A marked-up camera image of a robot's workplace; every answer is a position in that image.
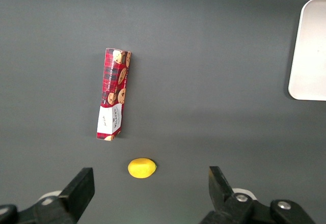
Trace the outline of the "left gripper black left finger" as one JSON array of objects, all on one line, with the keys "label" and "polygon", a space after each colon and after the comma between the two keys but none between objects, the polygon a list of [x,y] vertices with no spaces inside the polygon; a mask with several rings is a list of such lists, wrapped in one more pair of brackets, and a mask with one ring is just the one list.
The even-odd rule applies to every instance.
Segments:
[{"label": "left gripper black left finger", "polygon": [[85,167],[59,194],[47,195],[35,204],[36,223],[77,223],[94,193],[93,169]]}]

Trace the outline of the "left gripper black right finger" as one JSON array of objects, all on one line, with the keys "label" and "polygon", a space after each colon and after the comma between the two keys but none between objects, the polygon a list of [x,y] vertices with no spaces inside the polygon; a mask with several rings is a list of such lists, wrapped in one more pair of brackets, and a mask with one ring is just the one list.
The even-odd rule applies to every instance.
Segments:
[{"label": "left gripper black right finger", "polygon": [[254,200],[245,193],[235,193],[218,166],[209,168],[208,187],[214,211],[210,211],[201,223],[247,223]]}]

